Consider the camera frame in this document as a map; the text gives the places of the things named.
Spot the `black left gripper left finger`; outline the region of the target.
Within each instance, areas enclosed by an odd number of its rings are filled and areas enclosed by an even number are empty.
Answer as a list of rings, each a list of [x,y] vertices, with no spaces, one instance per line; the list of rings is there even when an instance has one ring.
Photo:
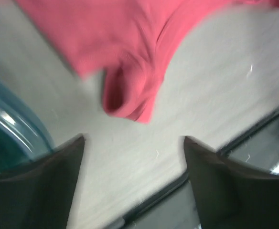
[[[65,229],[84,149],[79,135],[53,154],[0,173],[0,229]]]

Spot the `red tank top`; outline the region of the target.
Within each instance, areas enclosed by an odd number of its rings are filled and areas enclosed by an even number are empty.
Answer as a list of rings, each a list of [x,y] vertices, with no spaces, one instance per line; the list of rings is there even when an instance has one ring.
[[[229,0],[20,0],[80,76],[106,70],[105,112],[148,123],[168,64],[187,32]]]

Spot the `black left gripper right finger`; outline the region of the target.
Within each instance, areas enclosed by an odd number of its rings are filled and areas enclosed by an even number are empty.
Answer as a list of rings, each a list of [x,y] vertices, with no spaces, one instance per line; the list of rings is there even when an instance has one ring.
[[[220,156],[189,136],[183,148],[203,229],[279,229],[279,175]]]

